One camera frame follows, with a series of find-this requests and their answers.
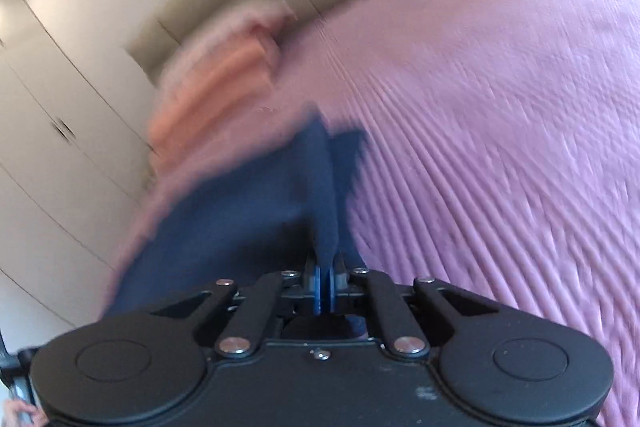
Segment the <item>navy striped track garment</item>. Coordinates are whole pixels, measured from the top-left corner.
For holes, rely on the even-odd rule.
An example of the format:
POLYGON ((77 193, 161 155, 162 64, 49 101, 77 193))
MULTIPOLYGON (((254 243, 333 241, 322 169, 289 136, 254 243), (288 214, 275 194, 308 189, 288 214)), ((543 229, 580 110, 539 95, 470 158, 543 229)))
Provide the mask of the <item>navy striped track garment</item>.
POLYGON ((349 230, 347 199, 366 142, 361 129, 329 132, 319 115, 282 145, 209 176, 138 232, 107 317, 155 305, 232 279, 302 271, 314 259, 325 279, 336 258, 346 269, 363 260, 349 230))

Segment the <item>folded salmon pink duvet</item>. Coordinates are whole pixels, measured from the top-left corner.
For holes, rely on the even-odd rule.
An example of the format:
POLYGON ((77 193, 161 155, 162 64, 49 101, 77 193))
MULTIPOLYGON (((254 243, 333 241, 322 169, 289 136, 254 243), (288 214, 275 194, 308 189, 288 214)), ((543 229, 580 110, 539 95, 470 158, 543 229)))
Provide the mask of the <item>folded salmon pink duvet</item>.
POLYGON ((223 44, 182 77, 160 90, 149 122, 153 152, 163 160, 191 147, 229 112, 272 89, 280 60, 277 35, 256 29, 223 44))

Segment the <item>pink quilted bedspread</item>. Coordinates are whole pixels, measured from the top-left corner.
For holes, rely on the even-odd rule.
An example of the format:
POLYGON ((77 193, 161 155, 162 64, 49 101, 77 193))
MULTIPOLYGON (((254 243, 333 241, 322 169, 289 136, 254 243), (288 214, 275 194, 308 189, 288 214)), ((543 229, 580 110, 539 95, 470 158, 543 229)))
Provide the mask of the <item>pink quilted bedspread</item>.
POLYGON ((591 335, 639 421, 639 0, 355 0, 283 48, 274 89, 157 180, 126 269, 204 176, 313 110, 367 135, 348 220, 368 265, 591 335))

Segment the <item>floral lilac pillow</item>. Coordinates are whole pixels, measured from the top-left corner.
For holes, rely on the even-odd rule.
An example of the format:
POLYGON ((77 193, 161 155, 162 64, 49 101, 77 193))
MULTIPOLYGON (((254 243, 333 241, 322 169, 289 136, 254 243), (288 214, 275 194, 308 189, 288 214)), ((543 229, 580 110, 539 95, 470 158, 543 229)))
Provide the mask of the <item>floral lilac pillow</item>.
POLYGON ((296 18, 283 0, 244 4, 212 18, 172 54, 158 78, 158 89, 166 92, 175 89, 190 69, 233 38, 246 36, 256 29, 274 36, 296 18))

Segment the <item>white wardrobe doors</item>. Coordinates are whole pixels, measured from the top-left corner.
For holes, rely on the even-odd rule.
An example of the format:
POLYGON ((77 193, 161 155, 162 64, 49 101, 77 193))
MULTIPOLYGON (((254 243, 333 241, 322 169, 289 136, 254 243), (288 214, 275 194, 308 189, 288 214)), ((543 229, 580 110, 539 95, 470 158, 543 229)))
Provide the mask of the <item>white wardrobe doors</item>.
POLYGON ((67 323, 102 310, 148 148, 24 0, 1 0, 1 271, 67 323))

